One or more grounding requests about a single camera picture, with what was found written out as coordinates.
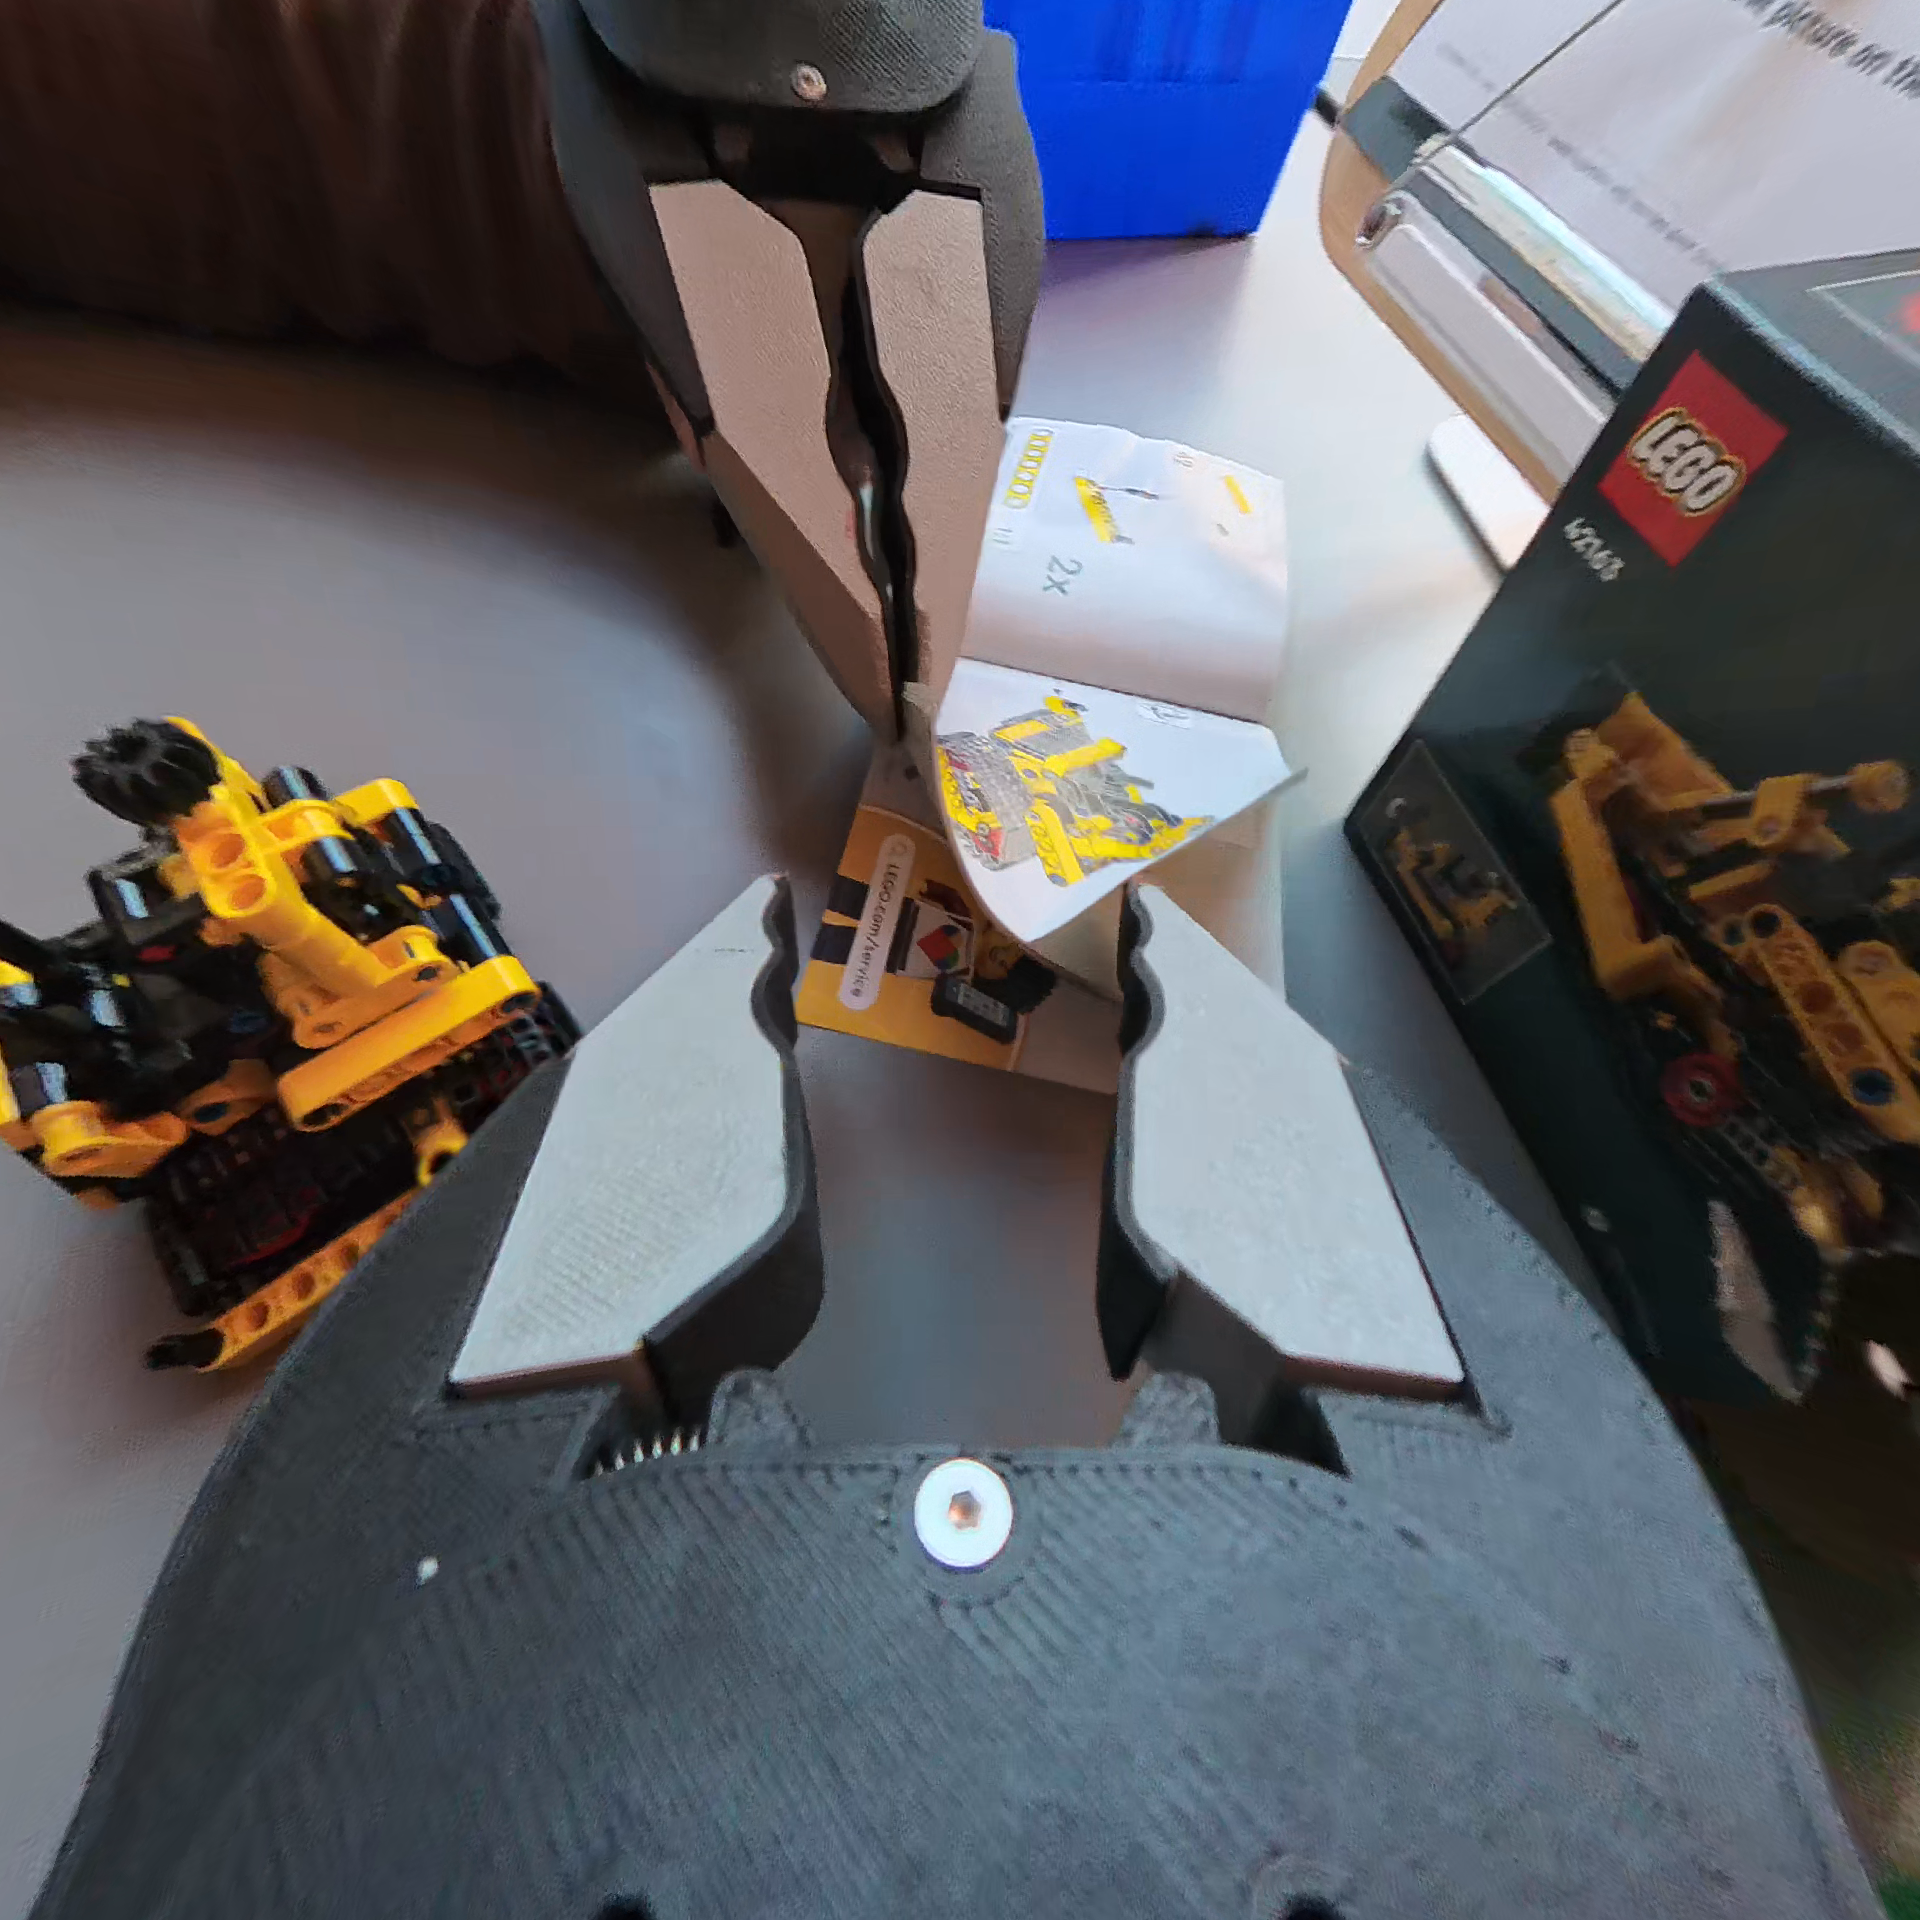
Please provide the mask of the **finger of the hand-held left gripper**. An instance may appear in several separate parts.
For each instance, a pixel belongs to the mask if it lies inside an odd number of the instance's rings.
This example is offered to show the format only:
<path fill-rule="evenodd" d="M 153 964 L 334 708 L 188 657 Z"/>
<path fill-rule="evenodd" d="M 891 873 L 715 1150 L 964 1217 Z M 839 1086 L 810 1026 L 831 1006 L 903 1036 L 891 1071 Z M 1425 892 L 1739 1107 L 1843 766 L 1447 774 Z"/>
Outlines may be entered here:
<path fill-rule="evenodd" d="M 707 411 L 694 443 L 835 687 L 903 739 L 906 429 L 878 366 L 882 212 L 753 199 L 728 180 L 649 190 Z"/>
<path fill-rule="evenodd" d="M 967 635 L 1004 449 L 983 204 L 920 188 L 875 216 L 853 312 L 891 673 L 902 714 L 929 721 Z"/>

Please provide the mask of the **lego instruction booklet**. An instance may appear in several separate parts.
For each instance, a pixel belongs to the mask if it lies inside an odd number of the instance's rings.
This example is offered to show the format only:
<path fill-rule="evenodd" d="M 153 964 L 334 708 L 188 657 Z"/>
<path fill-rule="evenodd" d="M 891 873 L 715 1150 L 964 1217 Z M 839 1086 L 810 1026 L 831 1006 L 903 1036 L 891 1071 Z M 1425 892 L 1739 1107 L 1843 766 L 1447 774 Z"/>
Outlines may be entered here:
<path fill-rule="evenodd" d="M 799 1020 L 1114 1090 L 1128 889 L 1251 844 L 1292 779 L 1285 618 L 1276 478 L 1015 421 L 960 659 L 924 742 L 870 762 Z"/>

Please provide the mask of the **dark brown couch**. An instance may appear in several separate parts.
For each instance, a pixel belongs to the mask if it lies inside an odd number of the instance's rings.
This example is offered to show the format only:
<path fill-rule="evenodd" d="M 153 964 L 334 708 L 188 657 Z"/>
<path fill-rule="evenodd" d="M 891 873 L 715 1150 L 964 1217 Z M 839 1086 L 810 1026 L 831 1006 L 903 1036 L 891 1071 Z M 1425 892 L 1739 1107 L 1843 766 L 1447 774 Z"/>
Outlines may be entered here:
<path fill-rule="evenodd" d="M 2 282 L 654 400 L 564 199 L 533 5 L 4 3 Z"/>

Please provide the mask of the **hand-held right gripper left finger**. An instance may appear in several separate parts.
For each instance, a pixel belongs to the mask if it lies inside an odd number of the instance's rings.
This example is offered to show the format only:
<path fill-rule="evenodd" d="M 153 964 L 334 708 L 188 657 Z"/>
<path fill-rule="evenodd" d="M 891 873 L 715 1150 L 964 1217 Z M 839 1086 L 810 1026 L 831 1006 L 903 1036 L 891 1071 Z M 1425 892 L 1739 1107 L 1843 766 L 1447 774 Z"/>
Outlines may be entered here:
<path fill-rule="evenodd" d="M 799 921 L 753 880 L 565 1061 L 446 1381 L 615 1387 L 646 1425 L 799 1352 L 823 1302 L 799 1074 Z"/>

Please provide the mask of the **yellow black lego bulldozer model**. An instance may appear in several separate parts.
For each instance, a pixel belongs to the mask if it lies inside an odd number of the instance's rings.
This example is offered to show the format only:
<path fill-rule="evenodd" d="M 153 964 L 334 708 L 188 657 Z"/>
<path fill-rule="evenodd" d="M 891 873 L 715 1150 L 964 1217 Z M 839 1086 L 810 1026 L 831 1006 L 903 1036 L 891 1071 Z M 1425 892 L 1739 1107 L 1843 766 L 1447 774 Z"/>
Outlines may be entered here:
<path fill-rule="evenodd" d="M 177 714 L 71 777 L 138 841 L 80 927 L 2 923 L 4 1148 L 142 1211 L 185 1317 L 148 1368 L 246 1368 L 580 1028 L 403 781 L 254 774 Z"/>

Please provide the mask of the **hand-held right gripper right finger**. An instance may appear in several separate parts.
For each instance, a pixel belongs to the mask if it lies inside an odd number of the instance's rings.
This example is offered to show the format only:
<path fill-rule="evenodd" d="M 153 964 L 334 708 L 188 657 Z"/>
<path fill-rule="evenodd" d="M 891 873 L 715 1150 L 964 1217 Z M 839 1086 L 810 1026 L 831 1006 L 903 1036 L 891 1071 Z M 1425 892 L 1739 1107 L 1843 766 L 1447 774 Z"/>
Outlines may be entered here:
<path fill-rule="evenodd" d="M 1161 888 L 1128 889 L 1117 959 L 1110 1378 L 1204 1381 L 1243 1449 L 1276 1449 L 1321 1388 L 1461 1399 L 1469 1371 L 1337 1049 Z"/>

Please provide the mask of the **clipboard with paper sheet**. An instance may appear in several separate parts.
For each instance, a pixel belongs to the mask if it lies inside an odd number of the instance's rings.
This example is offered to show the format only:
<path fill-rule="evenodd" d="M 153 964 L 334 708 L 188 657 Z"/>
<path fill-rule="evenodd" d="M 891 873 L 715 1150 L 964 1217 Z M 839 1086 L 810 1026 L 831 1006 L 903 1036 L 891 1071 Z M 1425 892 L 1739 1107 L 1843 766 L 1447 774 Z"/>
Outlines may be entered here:
<path fill-rule="evenodd" d="M 1916 443 L 1916 58 L 1909 3 L 1397 6 L 1321 236 L 1452 395 L 1429 467 L 1499 570 L 1704 289 Z"/>

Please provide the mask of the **blue plastic bin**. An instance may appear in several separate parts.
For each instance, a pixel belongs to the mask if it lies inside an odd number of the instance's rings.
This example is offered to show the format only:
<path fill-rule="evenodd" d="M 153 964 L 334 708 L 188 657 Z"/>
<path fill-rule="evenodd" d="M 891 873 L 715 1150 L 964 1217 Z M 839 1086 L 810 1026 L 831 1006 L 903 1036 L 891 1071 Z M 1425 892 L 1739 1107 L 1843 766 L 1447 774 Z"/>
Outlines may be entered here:
<path fill-rule="evenodd" d="M 1348 3 L 986 3 L 1015 42 L 1054 243 L 1261 227 Z"/>

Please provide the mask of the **dark lego set box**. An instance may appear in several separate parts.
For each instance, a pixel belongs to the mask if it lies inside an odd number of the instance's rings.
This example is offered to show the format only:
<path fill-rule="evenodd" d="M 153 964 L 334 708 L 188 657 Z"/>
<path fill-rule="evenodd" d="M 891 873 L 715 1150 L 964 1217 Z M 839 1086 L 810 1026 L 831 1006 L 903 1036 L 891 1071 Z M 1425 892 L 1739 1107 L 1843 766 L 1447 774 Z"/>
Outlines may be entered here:
<path fill-rule="evenodd" d="M 1346 818 L 1645 1372 L 1919 1556 L 1919 259 L 1684 300 Z"/>

